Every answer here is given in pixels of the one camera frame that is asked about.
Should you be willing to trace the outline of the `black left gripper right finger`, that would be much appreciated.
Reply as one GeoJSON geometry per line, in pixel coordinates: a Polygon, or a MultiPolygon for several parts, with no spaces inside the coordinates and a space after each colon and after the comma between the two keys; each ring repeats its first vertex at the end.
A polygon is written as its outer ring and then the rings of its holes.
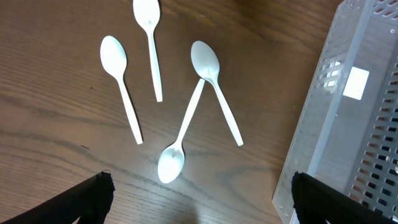
{"type": "Polygon", "coordinates": [[[291,191],[300,224],[395,224],[304,172],[294,174],[291,191]]]}

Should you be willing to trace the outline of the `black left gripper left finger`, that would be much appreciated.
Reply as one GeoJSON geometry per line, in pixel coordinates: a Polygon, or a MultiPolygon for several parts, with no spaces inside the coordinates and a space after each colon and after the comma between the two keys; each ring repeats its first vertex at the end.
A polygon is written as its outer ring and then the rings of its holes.
{"type": "Polygon", "coordinates": [[[104,223],[114,198],[109,172],[100,172],[44,203],[6,220],[17,223],[104,223]]]}

